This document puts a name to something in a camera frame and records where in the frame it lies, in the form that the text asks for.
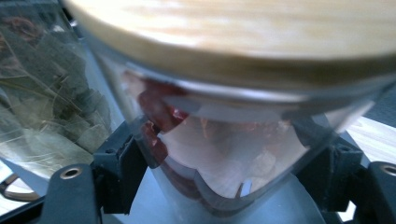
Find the glass container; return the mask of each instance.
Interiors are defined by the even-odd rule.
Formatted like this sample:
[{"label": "glass container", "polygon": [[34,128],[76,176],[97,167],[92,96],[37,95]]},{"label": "glass container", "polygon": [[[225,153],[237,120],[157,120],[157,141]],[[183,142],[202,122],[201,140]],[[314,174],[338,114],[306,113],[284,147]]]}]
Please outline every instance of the glass container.
[{"label": "glass container", "polygon": [[295,4],[66,1],[180,223],[238,223],[396,81],[394,3]]}]

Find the wooden lid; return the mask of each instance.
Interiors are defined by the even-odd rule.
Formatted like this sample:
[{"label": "wooden lid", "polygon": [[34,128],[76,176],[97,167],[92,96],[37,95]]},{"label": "wooden lid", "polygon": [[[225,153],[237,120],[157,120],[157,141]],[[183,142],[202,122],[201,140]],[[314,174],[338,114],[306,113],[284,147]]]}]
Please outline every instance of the wooden lid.
[{"label": "wooden lid", "polygon": [[305,89],[396,71],[396,1],[67,0],[91,34],[175,77]]}]

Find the screw hole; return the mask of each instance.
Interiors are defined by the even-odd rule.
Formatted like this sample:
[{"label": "screw hole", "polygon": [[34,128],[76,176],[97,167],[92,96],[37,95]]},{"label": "screw hole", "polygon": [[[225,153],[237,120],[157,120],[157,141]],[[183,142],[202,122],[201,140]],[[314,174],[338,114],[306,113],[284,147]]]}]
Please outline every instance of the screw hole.
[{"label": "screw hole", "polygon": [[62,179],[71,179],[82,173],[82,169],[79,167],[73,167],[68,170],[65,170],[61,173]]},{"label": "screw hole", "polygon": [[396,176],[396,167],[390,166],[390,165],[383,165],[381,166],[381,169],[387,173],[388,175],[394,175]]}]

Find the wooden surface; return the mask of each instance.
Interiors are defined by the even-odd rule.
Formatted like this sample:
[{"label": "wooden surface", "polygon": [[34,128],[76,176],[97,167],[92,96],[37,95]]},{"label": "wooden surface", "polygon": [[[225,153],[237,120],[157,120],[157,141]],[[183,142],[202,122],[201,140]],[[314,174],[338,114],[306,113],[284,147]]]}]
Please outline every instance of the wooden surface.
[{"label": "wooden surface", "polygon": [[176,77],[305,90],[396,71],[394,0],[65,3],[110,47]]},{"label": "wooden surface", "polygon": [[396,128],[362,117],[347,132],[370,161],[396,164]]}]

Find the red food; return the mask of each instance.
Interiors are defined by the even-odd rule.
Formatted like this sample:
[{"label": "red food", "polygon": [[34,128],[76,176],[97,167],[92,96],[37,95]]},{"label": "red food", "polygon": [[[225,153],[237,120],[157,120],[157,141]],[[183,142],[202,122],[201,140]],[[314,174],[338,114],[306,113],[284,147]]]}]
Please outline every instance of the red food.
[{"label": "red food", "polygon": [[168,149],[155,132],[154,124],[147,121],[141,127],[141,132],[146,141],[149,153],[158,164],[162,164],[168,156]]},{"label": "red food", "polygon": [[163,100],[166,96],[185,94],[182,89],[152,80],[146,81],[145,85],[146,90],[139,94],[137,101],[148,119],[162,132],[171,131],[188,116]]}]

